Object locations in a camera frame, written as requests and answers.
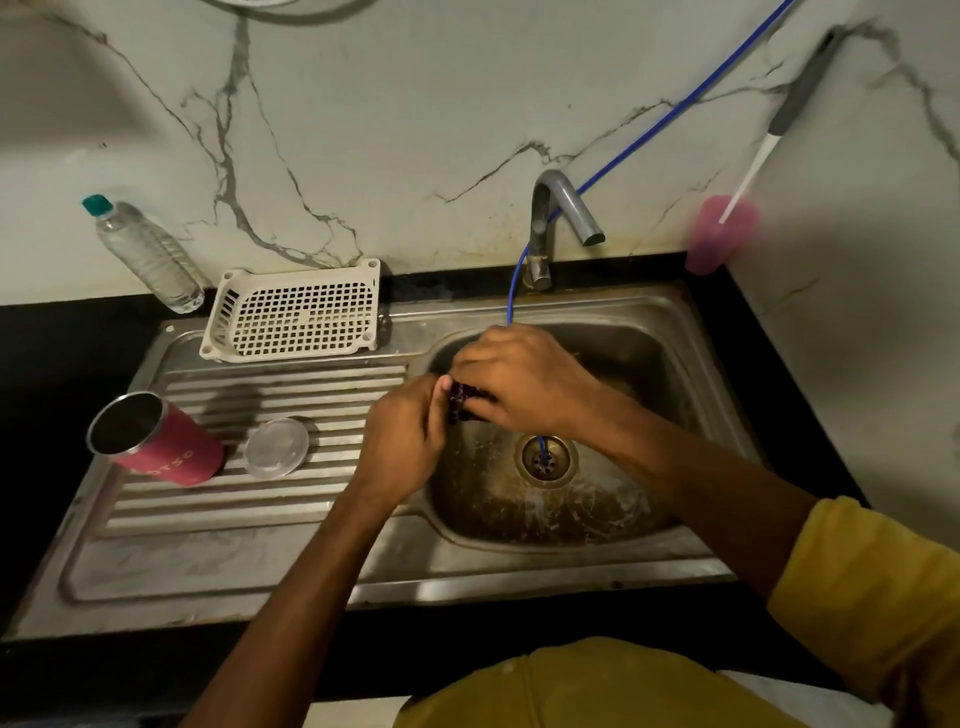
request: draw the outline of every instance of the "plastic water bottle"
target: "plastic water bottle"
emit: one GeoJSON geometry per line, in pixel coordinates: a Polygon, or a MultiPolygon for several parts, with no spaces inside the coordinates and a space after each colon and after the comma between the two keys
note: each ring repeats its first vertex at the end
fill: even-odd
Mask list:
{"type": "Polygon", "coordinates": [[[161,232],[169,233],[148,225],[146,218],[131,214],[126,206],[114,206],[103,195],[90,195],[83,205],[97,218],[101,242],[171,310],[190,313],[204,304],[204,290],[160,238],[161,232]]]}

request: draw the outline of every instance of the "teal bottle cap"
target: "teal bottle cap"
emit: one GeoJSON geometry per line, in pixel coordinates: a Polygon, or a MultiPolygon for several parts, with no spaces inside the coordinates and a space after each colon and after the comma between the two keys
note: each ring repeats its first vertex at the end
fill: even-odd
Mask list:
{"type": "Polygon", "coordinates": [[[113,211],[113,203],[103,195],[90,195],[89,197],[84,197],[81,205],[83,205],[84,209],[94,217],[100,217],[101,215],[106,215],[108,212],[113,211]]]}

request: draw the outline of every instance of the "person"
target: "person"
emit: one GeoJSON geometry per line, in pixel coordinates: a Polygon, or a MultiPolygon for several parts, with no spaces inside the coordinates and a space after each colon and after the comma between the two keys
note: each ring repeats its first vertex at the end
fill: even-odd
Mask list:
{"type": "MultiPolygon", "coordinates": [[[[849,498],[818,500],[672,425],[588,373],[545,331],[487,330],[450,376],[370,410],[356,471],[214,676],[185,728],[293,728],[311,701],[380,528],[444,448],[451,378],[494,395],[467,409],[603,452],[646,484],[773,617],[904,725],[960,725],[960,556],[849,498]]],[[[397,726],[799,726],[685,657],[593,638],[481,669],[405,706],[397,726]]]]}

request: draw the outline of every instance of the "sink drain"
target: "sink drain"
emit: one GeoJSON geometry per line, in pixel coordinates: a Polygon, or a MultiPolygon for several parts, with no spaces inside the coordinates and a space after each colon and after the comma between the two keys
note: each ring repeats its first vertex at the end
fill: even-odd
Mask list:
{"type": "Polygon", "coordinates": [[[536,437],[521,438],[516,447],[516,464],[529,482],[540,488],[560,488],[576,472],[576,450],[557,437],[544,437],[546,457],[536,437]]]}

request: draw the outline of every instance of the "hand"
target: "hand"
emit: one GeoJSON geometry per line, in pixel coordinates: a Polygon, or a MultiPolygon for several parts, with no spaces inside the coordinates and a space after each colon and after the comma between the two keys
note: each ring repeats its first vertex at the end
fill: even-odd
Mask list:
{"type": "Polygon", "coordinates": [[[351,483],[393,507],[423,487],[446,443],[449,376],[418,376],[381,397],[367,415],[351,483]]]}
{"type": "Polygon", "coordinates": [[[450,375],[484,389],[464,408],[518,432],[582,439],[608,388],[546,331],[512,324],[488,328],[453,357],[450,375]]]}

